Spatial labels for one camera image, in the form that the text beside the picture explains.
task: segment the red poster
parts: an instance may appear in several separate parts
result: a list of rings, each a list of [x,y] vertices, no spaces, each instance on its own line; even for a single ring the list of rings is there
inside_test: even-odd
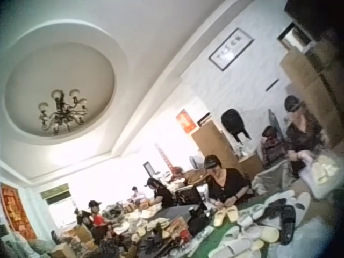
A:
[[[6,184],[1,184],[1,203],[6,219],[13,231],[18,231],[25,239],[36,239],[24,211],[18,190]]]
[[[185,133],[190,133],[197,125],[192,121],[189,114],[183,109],[177,116],[177,121],[181,124]]]

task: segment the chandelier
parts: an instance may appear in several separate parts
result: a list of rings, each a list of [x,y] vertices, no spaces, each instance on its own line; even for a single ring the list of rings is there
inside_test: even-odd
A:
[[[59,128],[63,126],[70,132],[71,124],[83,125],[85,121],[82,119],[87,114],[86,99],[78,99],[79,90],[74,89],[69,92],[69,96],[73,100],[73,104],[65,102],[65,93],[62,90],[54,90],[51,93],[52,99],[55,101],[56,111],[47,114],[48,103],[42,102],[38,105],[40,110],[39,120],[42,122],[42,130],[47,131],[53,129],[53,134],[59,134]]]

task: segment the plastic bag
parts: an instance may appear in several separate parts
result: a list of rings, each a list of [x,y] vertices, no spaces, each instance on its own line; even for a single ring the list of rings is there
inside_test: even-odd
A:
[[[342,186],[344,182],[344,161],[342,157],[337,156],[330,150],[324,150],[320,153],[334,161],[338,168],[335,175],[329,176],[326,183],[319,184],[313,178],[312,165],[308,164],[301,172],[300,177],[305,181],[308,187],[311,189],[315,199],[320,200],[328,196],[334,189]]]
[[[295,230],[289,245],[270,245],[267,258],[315,258],[322,254],[331,238],[331,228],[320,218],[314,218]]]

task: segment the hand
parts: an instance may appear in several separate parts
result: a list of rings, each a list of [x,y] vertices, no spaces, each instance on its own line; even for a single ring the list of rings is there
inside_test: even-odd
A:
[[[216,202],[214,202],[214,206],[217,209],[221,210],[225,205],[222,202],[220,202],[219,200],[217,200]]]
[[[314,161],[314,154],[309,150],[301,150],[297,153],[297,157],[308,164],[313,163]]]
[[[225,201],[225,207],[227,208],[232,207],[237,202],[237,200],[238,199],[235,196],[228,198],[227,201]]]

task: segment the black slide sandal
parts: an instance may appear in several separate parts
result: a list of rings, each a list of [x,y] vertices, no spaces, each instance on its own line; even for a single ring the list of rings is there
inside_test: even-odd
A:
[[[281,236],[280,241],[281,245],[286,246],[288,245],[294,236],[295,231],[295,218],[296,212],[295,208],[292,205],[286,205],[283,208],[282,216],[281,216]]]

